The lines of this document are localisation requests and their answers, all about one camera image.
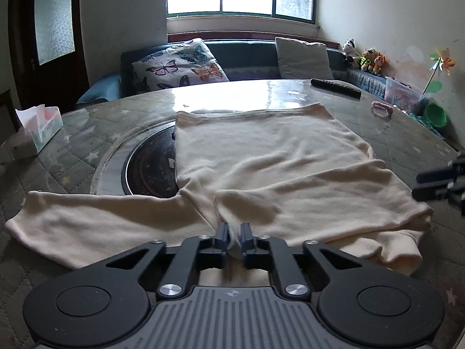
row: window frame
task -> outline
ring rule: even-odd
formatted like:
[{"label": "window frame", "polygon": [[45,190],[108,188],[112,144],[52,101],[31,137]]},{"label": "window frame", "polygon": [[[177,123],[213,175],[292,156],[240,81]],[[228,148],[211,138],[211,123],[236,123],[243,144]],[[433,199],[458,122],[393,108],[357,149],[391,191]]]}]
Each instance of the window frame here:
[{"label": "window frame", "polygon": [[256,17],[269,17],[269,18],[280,18],[286,19],[289,21],[297,21],[303,22],[306,24],[315,24],[315,16],[316,16],[316,0],[312,0],[312,18],[300,18],[300,17],[292,17],[292,16],[285,16],[282,14],[276,14],[276,0],[273,0],[271,7],[271,14],[264,14],[264,13],[248,13],[248,12],[240,12],[240,11],[223,11],[223,0],[219,0],[219,10],[218,11],[193,11],[193,12],[185,12],[185,13],[168,13],[168,0],[167,0],[167,17],[185,17],[185,16],[256,16]]}]

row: green bowl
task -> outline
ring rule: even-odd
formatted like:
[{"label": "green bowl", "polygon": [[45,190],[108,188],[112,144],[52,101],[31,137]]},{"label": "green bowl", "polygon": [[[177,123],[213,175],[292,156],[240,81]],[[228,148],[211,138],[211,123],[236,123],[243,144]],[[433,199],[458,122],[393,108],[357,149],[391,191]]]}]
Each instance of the green bowl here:
[{"label": "green bowl", "polygon": [[427,104],[425,108],[425,118],[436,128],[443,128],[447,125],[446,112],[434,102]]}]

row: white cushion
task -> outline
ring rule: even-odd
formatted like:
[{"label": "white cushion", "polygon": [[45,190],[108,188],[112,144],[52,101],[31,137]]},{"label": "white cushion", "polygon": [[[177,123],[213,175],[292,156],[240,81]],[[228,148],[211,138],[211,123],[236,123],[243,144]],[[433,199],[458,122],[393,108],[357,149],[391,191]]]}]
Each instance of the white cushion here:
[{"label": "white cushion", "polygon": [[229,81],[200,38],[145,56],[132,66],[137,93]]},{"label": "white cushion", "polygon": [[276,37],[278,67],[283,79],[333,80],[326,45]]}]

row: ribbed gray plate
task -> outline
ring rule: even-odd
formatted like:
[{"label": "ribbed gray plate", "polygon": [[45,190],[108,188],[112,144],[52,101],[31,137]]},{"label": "ribbed gray plate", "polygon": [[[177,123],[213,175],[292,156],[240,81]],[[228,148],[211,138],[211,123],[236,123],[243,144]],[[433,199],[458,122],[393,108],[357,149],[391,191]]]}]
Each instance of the ribbed gray plate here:
[{"label": "ribbed gray plate", "polygon": [[111,349],[348,349],[303,302],[271,287],[197,286],[182,300],[161,302],[131,337]]}]

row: orange butterfly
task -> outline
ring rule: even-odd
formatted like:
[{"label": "orange butterfly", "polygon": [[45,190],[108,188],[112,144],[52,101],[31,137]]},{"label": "orange butterfly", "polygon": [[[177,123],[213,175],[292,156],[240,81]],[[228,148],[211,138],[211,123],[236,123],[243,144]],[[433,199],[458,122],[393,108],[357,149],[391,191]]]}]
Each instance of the orange butterfly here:
[{"label": "orange butterfly", "polygon": [[215,77],[219,78],[219,79],[222,79],[223,78],[223,74],[221,73],[221,71],[219,70],[219,67],[216,63],[212,63],[210,65],[210,69],[206,69],[206,68],[201,68],[201,69],[195,69],[195,68],[191,68],[191,71],[194,72],[196,75],[200,76],[201,77],[201,80],[204,82],[204,83],[208,83],[210,81],[210,79],[213,79],[215,80]]}]

